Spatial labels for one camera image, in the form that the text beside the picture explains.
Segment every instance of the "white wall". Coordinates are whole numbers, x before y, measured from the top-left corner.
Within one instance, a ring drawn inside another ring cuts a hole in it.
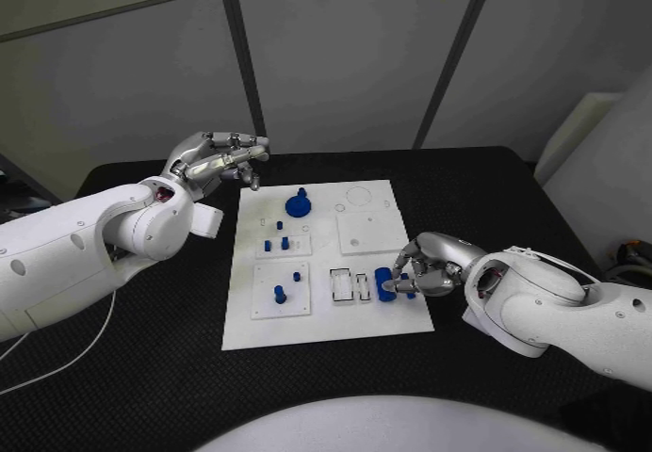
[[[652,61],[652,2],[488,0],[424,148],[504,145],[537,160],[589,91]]]
[[[466,0],[243,0],[274,153],[406,149]]]
[[[251,132],[223,2],[175,0],[0,43],[0,153],[65,200],[101,164]]]
[[[632,239],[652,242],[652,67],[546,185],[603,268]]]

